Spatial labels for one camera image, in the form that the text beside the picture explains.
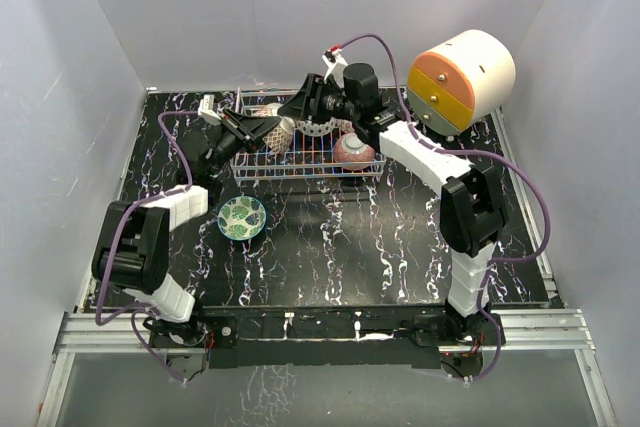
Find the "brown patterned bowl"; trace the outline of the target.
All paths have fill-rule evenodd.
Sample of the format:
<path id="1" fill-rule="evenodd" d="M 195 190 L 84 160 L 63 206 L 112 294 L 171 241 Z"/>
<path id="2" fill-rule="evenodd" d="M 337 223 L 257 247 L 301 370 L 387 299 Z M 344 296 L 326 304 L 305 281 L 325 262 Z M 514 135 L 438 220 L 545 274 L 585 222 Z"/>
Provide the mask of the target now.
<path id="1" fill-rule="evenodd" d="M 289 117 L 282 117 L 279 125 L 265 138 L 267 148 L 278 154 L 285 153 L 293 142 L 295 122 Z"/>

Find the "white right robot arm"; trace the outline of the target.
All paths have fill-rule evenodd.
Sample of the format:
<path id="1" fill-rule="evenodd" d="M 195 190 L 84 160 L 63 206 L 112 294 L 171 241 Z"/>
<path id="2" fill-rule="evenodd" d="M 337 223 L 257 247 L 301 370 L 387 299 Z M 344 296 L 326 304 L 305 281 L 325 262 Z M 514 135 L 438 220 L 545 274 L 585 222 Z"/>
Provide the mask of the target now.
<path id="1" fill-rule="evenodd" d="M 331 76 L 309 74 L 278 114 L 318 124 L 349 121 L 362 143 L 403 165 L 439 195 L 439 230 L 452 250 L 446 304 L 456 311 L 446 318 L 446 332 L 460 344 L 478 336 L 482 323 L 476 313 L 488 303 L 485 275 L 508 219 L 497 170 L 442 153 L 400 107 L 383 104 L 378 78 L 366 63 L 347 66 L 342 85 Z"/>

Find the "white bowl red lattice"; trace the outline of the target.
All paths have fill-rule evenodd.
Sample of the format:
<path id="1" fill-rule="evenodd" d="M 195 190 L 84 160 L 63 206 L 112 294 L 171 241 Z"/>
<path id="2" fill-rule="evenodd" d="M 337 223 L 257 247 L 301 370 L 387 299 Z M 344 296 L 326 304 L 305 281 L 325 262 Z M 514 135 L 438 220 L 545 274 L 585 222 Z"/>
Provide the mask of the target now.
<path id="1" fill-rule="evenodd" d="M 346 119 L 337 119 L 336 125 L 342 133 L 354 133 L 353 124 L 351 121 Z"/>

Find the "white wire dish rack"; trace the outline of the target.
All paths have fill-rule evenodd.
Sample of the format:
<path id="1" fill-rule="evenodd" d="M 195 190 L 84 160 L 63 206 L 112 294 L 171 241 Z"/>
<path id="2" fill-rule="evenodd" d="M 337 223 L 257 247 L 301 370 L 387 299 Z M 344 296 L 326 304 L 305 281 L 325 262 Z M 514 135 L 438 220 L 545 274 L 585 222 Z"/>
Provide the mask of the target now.
<path id="1" fill-rule="evenodd" d="M 342 132 L 335 128 L 323 137 L 312 137 L 295 129 L 288 149 L 275 153 L 263 147 L 254 153 L 241 152 L 230 166 L 238 184 L 271 180 L 374 177 L 379 180 L 386 159 L 376 153 L 367 162 L 344 163 L 333 158 L 333 147 Z"/>

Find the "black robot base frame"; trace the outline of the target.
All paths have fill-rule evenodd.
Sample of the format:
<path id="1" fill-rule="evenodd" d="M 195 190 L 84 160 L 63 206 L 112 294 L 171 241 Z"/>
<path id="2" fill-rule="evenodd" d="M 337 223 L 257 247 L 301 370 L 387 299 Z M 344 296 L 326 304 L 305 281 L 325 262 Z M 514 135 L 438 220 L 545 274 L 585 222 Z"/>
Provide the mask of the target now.
<path id="1" fill-rule="evenodd" d="M 505 343 L 491 310 L 448 304 L 198 307 L 185 323 L 146 318 L 154 347 L 201 349 L 209 369 L 261 365 L 410 365 L 437 369 L 444 353 Z"/>

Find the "round white mini drawer cabinet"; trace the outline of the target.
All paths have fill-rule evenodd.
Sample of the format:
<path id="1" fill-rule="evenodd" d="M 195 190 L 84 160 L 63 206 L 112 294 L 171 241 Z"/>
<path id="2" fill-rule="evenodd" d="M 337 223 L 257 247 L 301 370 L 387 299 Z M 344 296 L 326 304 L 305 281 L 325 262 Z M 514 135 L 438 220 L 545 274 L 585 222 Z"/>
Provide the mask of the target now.
<path id="1" fill-rule="evenodd" d="M 417 119 L 442 136 L 457 136 L 502 106 L 516 79 L 514 59 L 497 38 L 466 30 L 422 52 L 407 78 Z"/>

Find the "white bowl green leaves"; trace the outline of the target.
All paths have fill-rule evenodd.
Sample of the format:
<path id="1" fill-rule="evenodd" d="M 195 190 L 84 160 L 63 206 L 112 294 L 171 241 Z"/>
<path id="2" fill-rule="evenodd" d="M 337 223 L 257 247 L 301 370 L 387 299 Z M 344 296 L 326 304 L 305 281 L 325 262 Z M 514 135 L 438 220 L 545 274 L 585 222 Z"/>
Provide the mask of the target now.
<path id="1" fill-rule="evenodd" d="M 231 241 L 248 241 L 265 227 L 267 213 L 264 205 L 251 196 L 229 199 L 218 210 L 220 232 Z"/>

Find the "aluminium rail frame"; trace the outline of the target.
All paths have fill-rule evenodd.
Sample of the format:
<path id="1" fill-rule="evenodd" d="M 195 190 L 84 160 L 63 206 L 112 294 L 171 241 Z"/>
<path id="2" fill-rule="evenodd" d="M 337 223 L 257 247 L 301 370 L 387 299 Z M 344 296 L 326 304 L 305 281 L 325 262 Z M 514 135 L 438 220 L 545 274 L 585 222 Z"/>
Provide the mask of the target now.
<path id="1" fill-rule="evenodd" d="M 267 206 L 266 234 L 233 246 L 206 220 L 179 237 L 176 276 L 205 301 L 240 314 L 267 307 L 441 304 L 451 255 L 437 231 L 439 202 L 394 162 L 379 179 L 267 179 L 223 194 Z M 586 320 L 547 289 L 544 264 L 506 266 L 491 294 L 507 337 L 485 348 L 492 371 L 455 374 L 398 364 L 254 366 L 203 371 L 183 386 L 135 338 L 129 319 L 95 325 L 86 303 L 63 324 L 42 426 L 611 426 L 613 411 Z"/>

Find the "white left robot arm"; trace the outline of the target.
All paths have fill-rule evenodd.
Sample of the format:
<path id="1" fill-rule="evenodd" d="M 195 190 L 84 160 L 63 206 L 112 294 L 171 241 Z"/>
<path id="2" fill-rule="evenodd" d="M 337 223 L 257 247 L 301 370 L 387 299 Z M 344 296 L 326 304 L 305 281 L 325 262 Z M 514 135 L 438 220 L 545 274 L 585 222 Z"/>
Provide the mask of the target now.
<path id="1" fill-rule="evenodd" d="M 165 123 L 180 116 L 208 122 L 217 137 L 198 139 L 197 150 L 187 156 Z M 169 273 L 170 233 L 209 212 L 219 172 L 237 153 L 263 146 L 281 118 L 201 107 L 162 112 L 157 122 L 182 164 L 181 182 L 131 203 L 109 204 L 91 262 L 100 282 L 95 322 L 104 326 L 128 311 L 152 312 L 172 322 L 171 332 L 182 344 L 194 346 L 204 339 L 207 323 L 193 313 L 194 296 Z"/>

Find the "white bowl brown diamonds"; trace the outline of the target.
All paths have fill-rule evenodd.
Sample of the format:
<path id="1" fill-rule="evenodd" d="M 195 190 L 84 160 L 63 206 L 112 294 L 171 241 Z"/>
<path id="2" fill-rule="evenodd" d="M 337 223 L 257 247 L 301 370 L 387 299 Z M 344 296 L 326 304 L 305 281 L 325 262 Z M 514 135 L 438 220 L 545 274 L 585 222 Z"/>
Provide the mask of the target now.
<path id="1" fill-rule="evenodd" d="M 298 120 L 296 122 L 296 129 L 303 135 L 310 137 L 324 137 L 331 134 L 337 127 L 338 122 L 334 118 L 321 123 L 310 120 Z"/>

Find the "pink floral bowl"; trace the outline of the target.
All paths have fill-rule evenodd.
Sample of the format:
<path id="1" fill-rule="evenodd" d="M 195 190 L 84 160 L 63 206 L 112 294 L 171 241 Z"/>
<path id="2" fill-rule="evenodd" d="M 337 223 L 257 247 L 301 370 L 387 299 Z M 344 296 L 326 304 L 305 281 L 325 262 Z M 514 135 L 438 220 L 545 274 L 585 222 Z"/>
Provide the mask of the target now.
<path id="1" fill-rule="evenodd" d="M 252 117 L 276 117 L 279 118 L 278 110 L 281 107 L 280 103 L 270 103 L 254 109 L 251 113 Z"/>
<path id="2" fill-rule="evenodd" d="M 375 160 L 376 153 L 372 147 L 363 143 L 355 133 L 341 135 L 332 150 L 332 159 L 343 170 L 351 172 L 363 171 Z"/>

